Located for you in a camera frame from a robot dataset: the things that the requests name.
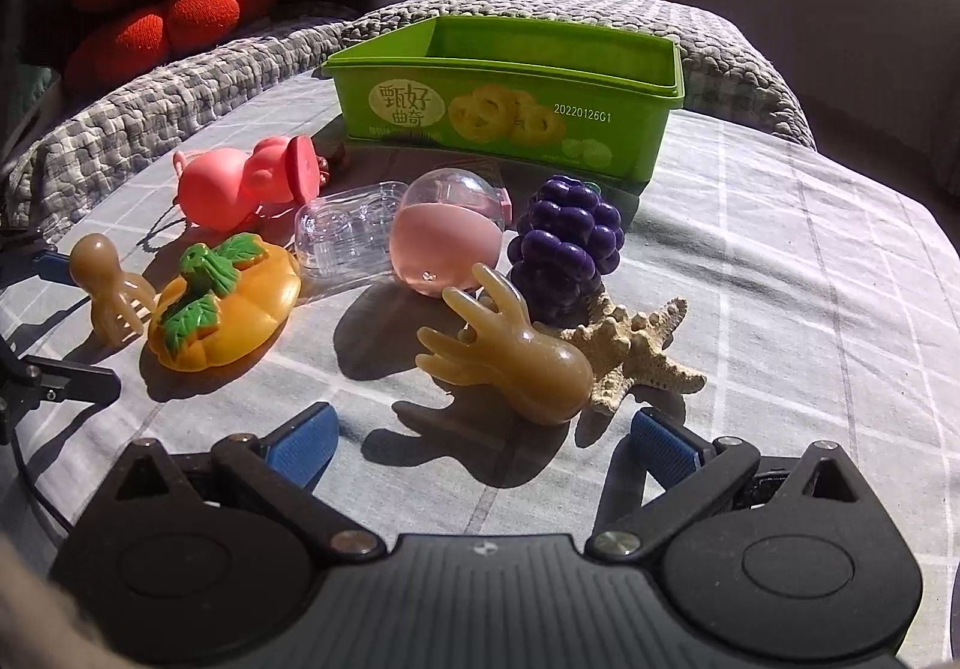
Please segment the tan rubber octopus toy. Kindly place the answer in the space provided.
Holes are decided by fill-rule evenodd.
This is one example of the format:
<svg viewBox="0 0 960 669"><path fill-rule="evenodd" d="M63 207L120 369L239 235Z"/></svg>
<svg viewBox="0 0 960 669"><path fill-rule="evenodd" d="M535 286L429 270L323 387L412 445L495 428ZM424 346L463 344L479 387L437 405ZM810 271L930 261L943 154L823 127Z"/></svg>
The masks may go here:
<svg viewBox="0 0 960 669"><path fill-rule="evenodd" d="M121 347L145 332L145 315L156 310L156 290L140 274L124 271L114 243L88 233L68 255L70 276L91 298L91 327L99 341Z"/></svg>

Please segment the beige dried starfish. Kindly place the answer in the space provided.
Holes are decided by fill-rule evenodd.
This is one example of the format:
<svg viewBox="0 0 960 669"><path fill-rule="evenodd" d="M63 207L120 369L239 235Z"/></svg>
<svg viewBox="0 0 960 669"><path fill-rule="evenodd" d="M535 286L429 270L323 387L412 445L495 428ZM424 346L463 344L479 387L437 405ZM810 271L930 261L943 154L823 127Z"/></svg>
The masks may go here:
<svg viewBox="0 0 960 669"><path fill-rule="evenodd" d="M585 323L558 329L555 336L573 344L592 367L594 383L587 407L613 415L638 386L675 394L703 389L703 373L667 354L687 311L688 304L680 297L649 313L630 311L601 292L587 304Z"/></svg>

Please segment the yellow toy pumpkin bowl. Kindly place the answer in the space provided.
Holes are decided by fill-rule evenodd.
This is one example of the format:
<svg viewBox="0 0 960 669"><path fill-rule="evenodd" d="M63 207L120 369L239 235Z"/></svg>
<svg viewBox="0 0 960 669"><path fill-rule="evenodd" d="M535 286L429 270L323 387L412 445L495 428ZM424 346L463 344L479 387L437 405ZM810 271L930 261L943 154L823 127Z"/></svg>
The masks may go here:
<svg viewBox="0 0 960 669"><path fill-rule="evenodd" d="M294 254L251 232L194 243L158 297L148 347L176 371L224 367L267 343L301 292Z"/></svg>

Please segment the pink pig squeeze toy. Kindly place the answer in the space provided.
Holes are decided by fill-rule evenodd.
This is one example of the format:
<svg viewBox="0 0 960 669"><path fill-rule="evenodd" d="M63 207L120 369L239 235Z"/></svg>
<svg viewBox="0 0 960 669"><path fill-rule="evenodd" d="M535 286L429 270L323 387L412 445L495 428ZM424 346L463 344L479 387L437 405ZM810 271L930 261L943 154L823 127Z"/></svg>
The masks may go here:
<svg viewBox="0 0 960 669"><path fill-rule="evenodd" d="M304 206L329 181L329 164L308 136L267 136L235 148L172 154L179 208L194 226L234 232L260 211Z"/></svg>

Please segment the clear plastic lens case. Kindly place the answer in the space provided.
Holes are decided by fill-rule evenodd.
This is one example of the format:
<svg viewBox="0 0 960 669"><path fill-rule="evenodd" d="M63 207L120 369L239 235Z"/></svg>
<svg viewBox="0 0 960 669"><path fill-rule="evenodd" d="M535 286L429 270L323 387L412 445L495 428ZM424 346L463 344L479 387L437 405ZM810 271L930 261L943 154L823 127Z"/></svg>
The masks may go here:
<svg viewBox="0 0 960 669"><path fill-rule="evenodd" d="M389 238L406 192L402 181L381 181L302 206L293 240L302 274L332 287L389 272Z"/></svg>

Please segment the purple toy grapes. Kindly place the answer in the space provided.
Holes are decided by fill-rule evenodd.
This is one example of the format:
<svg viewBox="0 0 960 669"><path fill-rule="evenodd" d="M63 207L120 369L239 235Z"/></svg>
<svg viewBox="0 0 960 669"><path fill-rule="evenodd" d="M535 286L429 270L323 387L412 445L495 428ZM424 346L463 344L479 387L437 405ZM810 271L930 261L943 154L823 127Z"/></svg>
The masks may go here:
<svg viewBox="0 0 960 669"><path fill-rule="evenodd" d="M553 175L530 198L506 254L508 279L526 299L530 318L564 325L586 308L602 279L620 264L622 215L599 188Z"/></svg>

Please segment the pink clear capsule ball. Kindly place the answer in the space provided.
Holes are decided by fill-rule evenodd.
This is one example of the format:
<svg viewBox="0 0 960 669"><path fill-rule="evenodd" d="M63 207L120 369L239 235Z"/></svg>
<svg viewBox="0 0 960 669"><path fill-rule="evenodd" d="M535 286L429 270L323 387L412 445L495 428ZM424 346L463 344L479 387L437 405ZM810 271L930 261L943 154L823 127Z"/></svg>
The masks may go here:
<svg viewBox="0 0 960 669"><path fill-rule="evenodd" d="M512 201L470 170L443 167L419 176L405 191L392 222L389 254L397 279L439 297L446 287L477 289L477 263L494 268Z"/></svg>

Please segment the grey checked blanket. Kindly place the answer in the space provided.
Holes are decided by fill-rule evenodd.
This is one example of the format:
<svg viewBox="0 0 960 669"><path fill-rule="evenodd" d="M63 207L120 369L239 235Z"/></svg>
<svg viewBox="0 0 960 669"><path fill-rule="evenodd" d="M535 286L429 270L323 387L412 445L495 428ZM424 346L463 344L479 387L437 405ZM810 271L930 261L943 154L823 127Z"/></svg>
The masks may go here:
<svg viewBox="0 0 960 669"><path fill-rule="evenodd" d="M3 224L62 237L203 126L322 63L340 48L342 31L327 17L265 27L135 77L44 128L2 165Z"/></svg>

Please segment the green plastic cookie box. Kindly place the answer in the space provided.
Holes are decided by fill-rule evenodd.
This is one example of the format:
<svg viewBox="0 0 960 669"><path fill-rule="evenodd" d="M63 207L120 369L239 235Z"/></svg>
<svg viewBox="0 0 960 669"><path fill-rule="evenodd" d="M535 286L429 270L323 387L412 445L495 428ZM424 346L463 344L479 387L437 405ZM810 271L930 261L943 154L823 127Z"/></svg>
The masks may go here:
<svg viewBox="0 0 960 669"><path fill-rule="evenodd" d="M402 141L651 180L685 100L680 52L654 35L546 19L441 16L334 53L359 141Z"/></svg>

